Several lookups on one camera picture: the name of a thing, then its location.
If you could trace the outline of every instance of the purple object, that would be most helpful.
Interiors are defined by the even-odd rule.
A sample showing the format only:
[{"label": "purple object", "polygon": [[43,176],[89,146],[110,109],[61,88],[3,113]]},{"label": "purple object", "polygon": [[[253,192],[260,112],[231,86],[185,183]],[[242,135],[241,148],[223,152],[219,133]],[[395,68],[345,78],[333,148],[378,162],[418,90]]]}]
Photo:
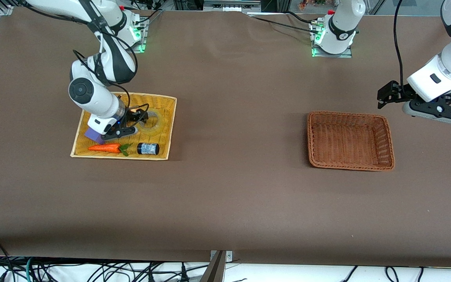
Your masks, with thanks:
[{"label": "purple object", "polygon": [[89,127],[88,127],[88,130],[86,130],[86,132],[85,132],[85,136],[88,137],[89,139],[99,143],[100,145],[105,143],[105,141],[102,140],[102,138],[100,137],[101,134],[96,132],[95,130],[89,128]]}]

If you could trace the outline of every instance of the wire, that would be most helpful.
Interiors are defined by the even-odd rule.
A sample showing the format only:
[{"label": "wire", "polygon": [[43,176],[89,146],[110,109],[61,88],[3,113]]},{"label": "wire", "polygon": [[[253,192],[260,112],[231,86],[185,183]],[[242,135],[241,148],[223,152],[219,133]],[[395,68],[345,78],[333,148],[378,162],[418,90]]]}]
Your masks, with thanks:
[{"label": "wire", "polygon": [[112,271],[112,272],[109,272],[109,273],[112,273],[111,276],[114,275],[115,273],[116,273],[116,274],[126,275],[126,276],[128,277],[128,282],[130,282],[130,280],[131,280],[131,279],[130,279],[130,275],[128,275],[128,274],[126,274],[126,273],[116,272],[116,271]]},{"label": "wire", "polygon": [[45,265],[41,264],[41,268],[43,269],[43,271],[45,272],[45,275],[48,277],[48,282],[52,282],[52,281],[57,281],[52,275],[50,275],[48,273],[48,271],[46,271]]},{"label": "wire", "polygon": [[74,23],[79,23],[79,24],[83,24],[83,25],[88,23],[88,22],[80,20],[78,18],[71,18],[71,17],[68,17],[68,16],[55,16],[53,14],[46,14],[46,13],[43,13],[42,11],[38,11],[36,9],[33,9],[31,6],[28,6],[28,5],[26,5],[25,7],[27,9],[31,10],[31,11],[34,11],[35,13],[41,14],[43,16],[47,16],[48,18],[54,18],[56,20],[74,22]]},{"label": "wire", "polygon": [[140,6],[138,5],[138,3],[136,1],[132,1],[131,3],[132,3],[132,5],[135,4],[135,6],[137,6],[137,8],[140,10]]},{"label": "wire", "polygon": [[[130,78],[127,79],[127,80],[123,80],[123,81],[111,81],[111,80],[107,80],[107,81],[108,81],[110,84],[113,84],[113,83],[119,83],[119,84],[122,84],[122,83],[130,82],[130,80],[132,80],[132,79],[135,77],[135,75],[136,75],[136,73],[137,73],[137,71],[138,71],[138,59],[137,59],[137,56],[136,56],[135,52],[133,51],[133,49],[131,48],[131,46],[129,46],[125,41],[123,41],[122,39],[120,39],[118,36],[115,36],[114,34],[110,34],[110,33],[105,32],[105,31],[101,31],[101,33],[102,33],[102,34],[105,34],[105,35],[109,35],[109,36],[111,36],[111,37],[114,37],[114,38],[118,39],[118,41],[120,41],[121,43],[123,43],[125,46],[127,46],[127,47],[129,48],[129,50],[130,50],[130,53],[132,53],[133,58],[134,58],[134,61],[135,61],[135,70],[133,71],[133,76],[132,76],[132,77],[130,77]],[[93,73],[93,75],[95,75],[95,77],[98,78],[98,76],[97,76],[97,74],[95,73],[95,71],[92,70],[92,69],[88,66],[88,64],[83,60],[83,59],[86,59],[86,57],[83,56],[83,54],[79,53],[77,50],[72,50],[72,52],[74,53],[74,55],[76,56],[76,58],[80,61],[80,63],[81,63],[84,67],[86,67],[86,69],[88,69],[91,73]]]},{"label": "wire", "polygon": [[125,81],[110,81],[110,82],[113,82],[113,83],[119,83],[119,84],[126,83],[126,82],[130,82],[130,80],[132,80],[132,79],[135,77],[135,75],[136,75],[136,73],[137,73],[137,71],[138,71],[138,60],[137,60],[137,56],[135,55],[135,52],[133,51],[133,49],[131,48],[131,46],[128,45],[128,43],[124,42],[124,41],[123,41],[121,38],[119,38],[118,36],[115,36],[114,34],[107,33],[107,32],[105,32],[105,31],[101,31],[101,33],[106,34],[106,35],[109,35],[109,36],[111,36],[111,37],[114,37],[114,38],[118,39],[118,41],[120,41],[121,43],[123,43],[125,46],[127,46],[127,47],[129,48],[129,50],[130,50],[130,53],[132,53],[133,59],[134,59],[134,61],[135,61],[135,70],[133,71],[133,76],[132,76],[132,77],[130,77],[129,79],[127,79],[127,80],[125,80]]},{"label": "wire", "polygon": [[29,268],[31,267],[31,259],[32,259],[32,257],[29,258],[29,260],[27,261],[27,264],[25,265],[25,276],[27,277],[27,282],[31,282],[31,277],[29,276]]},{"label": "wire", "polygon": [[265,5],[265,7],[262,9],[262,12],[264,12],[265,11],[265,9],[267,9],[267,7],[269,7],[269,5],[271,4],[271,2],[272,2],[272,0],[271,1],[269,1],[269,3],[267,3],[267,5]]},{"label": "wire", "polygon": [[9,270],[11,271],[11,275],[13,275],[13,282],[16,282],[15,271],[13,270],[13,266],[12,266],[11,262],[9,261],[9,255],[8,255],[8,252],[5,250],[5,248],[3,248],[3,246],[2,246],[1,244],[0,244],[0,249],[1,249],[1,251],[3,252],[3,254],[5,254],[5,258],[6,258],[7,261],[8,261],[8,267],[9,267]]},{"label": "wire", "polygon": [[153,267],[153,268],[151,268],[151,265],[152,265],[152,262],[149,264],[149,266],[147,266],[147,268],[146,269],[148,269],[148,272],[144,275],[144,276],[142,276],[142,274],[143,273],[140,273],[137,277],[136,277],[136,279],[134,279],[133,280],[133,282],[137,282],[137,281],[139,281],[138,279],[139,279],[139,277],[141,277],[140,278],[140,281],[143,281],[144,279],[145,279],[145,277],[147,277],[148,275],[149,275],[149,273],[151,273],[152,271],[154,271],[158,266],[160,266],[161,264],[163,264],[162,262],[158,262],[157,264],[155,264],[155,266]]},{"label": "wire", "polygon": [[149,15],[147,18],[143,19],[142,21],[135,22],[135,24],[138,25],[139,23],[143,23],[143,22],[145,22],[145,21],[148,21],[148,20],[149,20],[152,16],[154,16],[154,14],[156,14],[156,12],[158,12],[158,11],[163,12],[162,9],[156,9],[156,10],[154,10],[154,12],[152,12],[152,14]]},{"label": "wire", "polygon": [[422,278],[422,274],[424,274],[424,266],[420,267],[420,273],[419,273],[419,276],[417,277],[417,282],[420,282],[420,279]]},{"label": "wire", "polygon": [[297,14],[295,14],[293,11],[286,11],[285,14],[291,14],[292,16],[294,16],[297,20],[303,22],[303,23],[307,23],[310,24],[311,21],[308,20],[304,20],[303,18],[299,17]]},{"label": "wire", "polygon": [[345,278],[342,282],[348,282],[349,279],[351,279],[352,274],[354,273],[354,271],[356,270],[356,268],[358,268],[358,266],[354,266],[351,270],[351,272],[349,272],[349,274],[347,275],[347,278]]},{"label": "wire", "polygon": [[398,62],[399,62],[399,81],[401,84],[400,91],[404,93],[403,91],[403,62],[401,61],[401,54],[399,54],[399,47],[398,47],[398,36],[396,34],[396,23],[398,20],[398,13],[399,13],[399,7],[401,6],[401,2],[403,0],[398,1],[398,5],[396,5],[396,11],[394,12],[394,23],[393,23],[393,34],[394,34],[394,48],[396,48],[396,55],[398,56]]},{"label": "wire", "polygon": [[311,32],[311,33],[318,33],[317,31],[314,31],[314,30],[308,30],[308,29],[303,29],[300,27],[294,27],[292,25],[285,25],[284,23],[277,23],[274,21],[266,20],[265,18],[257,18],[256,16],[253,16],[252,18],[256,18],[259,21],[264,21],[264,22],[268,22],[268,23],[272,23],[272,24],[276,24],[276,25],[282,25],[284,27],[290,27],[290,28],[296,29],[296,30],[307,31],[307,32]]},{"label": "wire", "polygon": [[[394,277],[396,277],[396,281],[394,281],[390,276],[389,276],[389,269],[392,269],[392,272],[394,273]],[[394,267],[392,266],[386,266],[385,268],[385,275],[387,276],[387,279],[389,279],[390,282],[399,282],[398,279],[398,274],[396,273],[396,270],[394,269]]]},{"label": "wire", "polygon": [[144,114],[140,114],[140,117],[138,118],[138,120],[137,120],[135,123],[133,123],[133,125],[131,125],[131,126],[133,126],[133,127],[134,127],[137,123],[139,123],[141,120],[143,120],[143,118],[144,118],[144,116],[145,116],[145,113],[147,113],[147,111],[149,110],[149,104],[147,104],[147,103],[145,103],[145,104],[139,106],[139,108],[141,108],[141,107],[146,107],[145,110],[144,110]]},{"label": "wire", "polygon": [[102,51],[104,51],[104,34],[100,34],[100,48],[99,48],[99,53],[102,53]]},{"label": "wire", "polygon": [[[185,272],[194,271],[194,270],[196,270],[196,269],[199,269],[199,268],[205,268],[205,267],[207,267],[207,266],[208,266],[208,264],[206,264],[206,266],[197,266],[197,267],[195,267],[195,268],[189,268],[189,269],[186,270]],[[170,280],[172,280],[173,278],[175,278],[175,277],[181,275],[182,273],[184,273],[184,271],[182,271],[181,273],[175,274],[174,276],[168,278],[167,280],[165,280],[165,281],[163,281],[163,282],[169,282]]]},{"label": "wire", "polygon": [[128,105],[127,105],[127,107],[129,108],[130,107],[130,93],[128,93],[128,91],[123,87],[123,86],[120,86],[120,85],[118,85],[118,84],[116,84],[116,83],[111,83],[111,85],[112,86],[116,86],[116,87],[119,87],[119,88],[121,88],[121,89],[123,89],[124,91],[125,91],[125,93],[126,93],[126,96],[128,97]]},{"label": "wire", "polygon": [[156,21],[156,19],[157,19],[159,16],[161,16],[161,14],[163,14],[163,10],[162,10],[161,12],[159,12],[159,13],[154,17],[154,19],[153,19],[150,23],[147,24],[147,27],[148,27],[149,25],[151,25],[151,23],[154,23],[154,21]]}]

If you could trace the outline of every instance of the empty basket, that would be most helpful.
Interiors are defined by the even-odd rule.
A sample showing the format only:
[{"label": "empty basket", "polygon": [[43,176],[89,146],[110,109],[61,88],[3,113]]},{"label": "empty basket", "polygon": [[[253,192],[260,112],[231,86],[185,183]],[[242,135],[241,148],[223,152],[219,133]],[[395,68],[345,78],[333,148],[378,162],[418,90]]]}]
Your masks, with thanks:
[{"label": "empty basket", "polygon": [[309,161],[318,168],[390,171],[391,132],[384,116],[313,111],[307,118]]}]

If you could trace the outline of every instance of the yellow wicker tray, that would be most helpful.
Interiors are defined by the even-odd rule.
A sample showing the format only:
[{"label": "yellow wicker tray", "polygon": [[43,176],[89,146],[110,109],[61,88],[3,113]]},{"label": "yellow wicker tray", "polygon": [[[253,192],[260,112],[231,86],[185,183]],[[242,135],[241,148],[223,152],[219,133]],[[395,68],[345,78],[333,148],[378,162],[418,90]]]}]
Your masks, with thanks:
[{"label": "yellow wicker tray", "polygon": [[[121,100],[127,103],[127,96],[124,92],[113,92],[116,96],[121,96]],[[131,136],[106,141],[108,143],[130,143],[130,147],[126,150],[129,154],[125,157],[122,153],[113,152],[93,152],[88,147],[97,143],[85,136],[88,129],[88,119],[90,113],[83,111],[78,124],[78,130],[74,139],[71,157],[92,157],[95,159],[141,159],[146,161],[164,161],[168,159],[170,153],[171,132],[173,130],[173,120],[175,118],[175,108],[177,107],[177,98],[155,94],[131,93],[131,104],[141,105],[149,103],[149,114],[155,113],[156,116],[149,116],[145,127],[138,126],[138,132]],[[158,155],[139,155],[137,153],[138,143],[158,143]]]}]

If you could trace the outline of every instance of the white robotic arm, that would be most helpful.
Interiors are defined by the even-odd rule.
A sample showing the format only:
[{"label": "white robotic arm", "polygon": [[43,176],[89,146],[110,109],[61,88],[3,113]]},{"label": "white robotic arm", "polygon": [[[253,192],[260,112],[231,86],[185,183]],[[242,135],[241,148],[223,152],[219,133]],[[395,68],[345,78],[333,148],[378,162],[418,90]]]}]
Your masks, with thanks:
[{"label": "white robotic arm", "polygon": [[323,29],[314,43],[329,54],[341,54],[352,44],[356,27],[365,11],[363,0],[341,0],[335,14],[318,19],[323,22]]},{"label": "white robotic arm", "polygon": [[[451,0],[444,0],[441,17],[451,37]],[[403,89],[392,81],[378,91],[379,109],[390,102],[406,102],[406,114],[451,123],[451,42],[406,80]]]},{"label": "white robotic arm", "polygon": [[[129,82],[136,73],[136,64],[124,49],[129,48],[129,43],[116,36],[110,27],[111,24],[116,25],[119,20],[123,21],[124,14],[120,8],[109,0],[27,2],[41,11],[83,21],[100,41],[99,53],[78,59],[70,69],[69,95],[77,106],[91,114],[89,127],[102,135],[102,139],[136,133],[136,127],[126,127],[126,122],[140,119],[132,117],[132,112],[128,111],[124,103],[106,88],[115,83]],[[108,15],[111,23],[102,15],[101,9]]]}]

